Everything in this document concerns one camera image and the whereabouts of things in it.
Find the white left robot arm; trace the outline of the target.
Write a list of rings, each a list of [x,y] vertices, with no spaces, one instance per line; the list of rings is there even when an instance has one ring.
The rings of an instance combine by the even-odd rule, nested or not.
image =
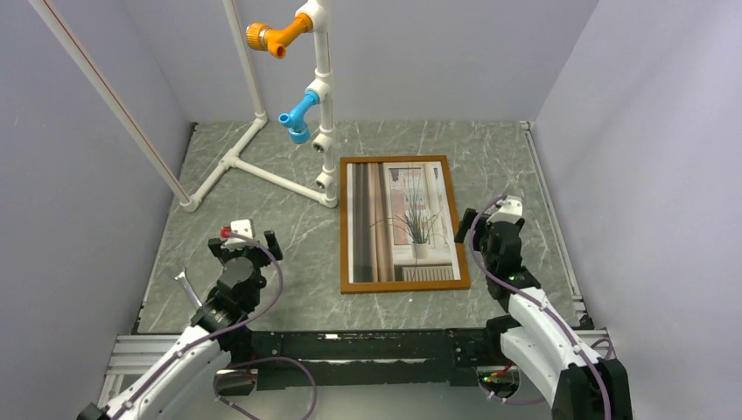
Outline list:
[[[283,252],[272,230],[258,241],[223,229],[208,247],[221,273],[190,325],[132,385],[102,406],[91,402],[79,419],[170,419],[201,383],[218,371],[238,368],[255,354],[248,324],[267,285],[262,268],[277,265]]]

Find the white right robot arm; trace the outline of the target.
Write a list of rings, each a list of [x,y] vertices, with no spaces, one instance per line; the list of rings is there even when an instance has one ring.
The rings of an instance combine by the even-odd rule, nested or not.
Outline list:
[[[502,204],[493,214],[468,208],[454,236],[472,252],[490,296],[505,312],[487,321],[483,354],[493,363],[514,363],[554,419],[633,418],[626,368],[578,336],[523,264],[524,222]]]

